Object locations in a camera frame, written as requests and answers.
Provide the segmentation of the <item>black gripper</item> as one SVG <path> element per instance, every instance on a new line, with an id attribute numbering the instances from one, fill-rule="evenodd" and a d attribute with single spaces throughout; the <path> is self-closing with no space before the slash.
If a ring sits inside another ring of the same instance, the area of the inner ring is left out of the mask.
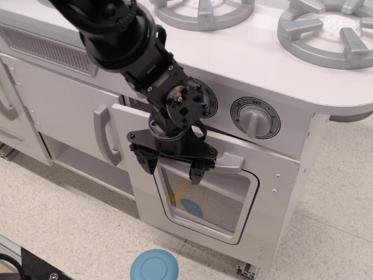
<path id="1" fill-rule="evenodd" d="M 209 171 L 214 164 L 218 151 L 205 142 L 207 130 L 204 125 L 200 121 L 197 124 L 202 128 L 202 137 L 196 136 L 190 128 L 178 129 L 167 135 L 150 117 L 148 129 L 131 131 L 126 137 L 131 143 L 130 150 L 146 173 L 154 174 L 159 157 L 174 158 L 192 163 L 189 179 L 192 185 L 198 185 L 205 171 Z"/>

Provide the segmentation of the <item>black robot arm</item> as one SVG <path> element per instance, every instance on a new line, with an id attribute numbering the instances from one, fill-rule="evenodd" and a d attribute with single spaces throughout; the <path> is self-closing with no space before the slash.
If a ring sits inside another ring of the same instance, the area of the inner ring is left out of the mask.
<path id="1" fill-rule="evenodd" d="M 203 134 L 208 111 L 202 85 L 188 76 L 165 48 L 166 31 L 136 1 L 53 1 L 74 25 L 89 58 L 98 67 L 121 74 L 144 95 L 151 114 L 146 130 L 128 133 L 131 151 L 153 174 L 159 157 L 190 163 L 189 178 L 199 184 L 216 161 L 217 150 Z"/>

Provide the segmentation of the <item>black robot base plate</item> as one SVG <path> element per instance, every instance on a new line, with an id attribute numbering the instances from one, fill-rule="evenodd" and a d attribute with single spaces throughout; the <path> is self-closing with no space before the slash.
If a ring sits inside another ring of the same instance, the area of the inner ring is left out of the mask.
<path id="1" fill-rule="evenodd" d="M 23 247 L 20 248 L 19 257 L 20 261 L 13 255 L 1 253 L 1 261 L 10 264 L 16 270 L 15 272 L 1 273 L 1 279 L 73 279 Z"/>

